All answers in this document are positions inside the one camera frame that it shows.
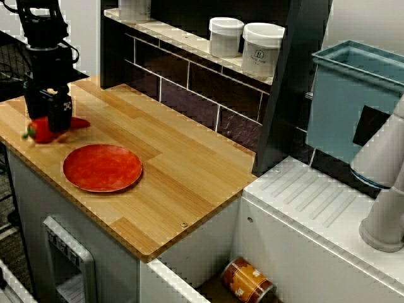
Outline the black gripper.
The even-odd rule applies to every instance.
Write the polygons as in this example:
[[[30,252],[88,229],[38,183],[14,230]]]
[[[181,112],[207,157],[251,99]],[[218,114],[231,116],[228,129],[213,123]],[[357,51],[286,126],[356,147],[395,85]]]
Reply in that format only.
[[[70,128],[73,103],[68,83],[74,74],[73,52],[69,47],[26,47],[30,59],[23,84],[30,119],[48,118],[49,129],[60,133]],[[52,89],[48,100],[44,91]]]

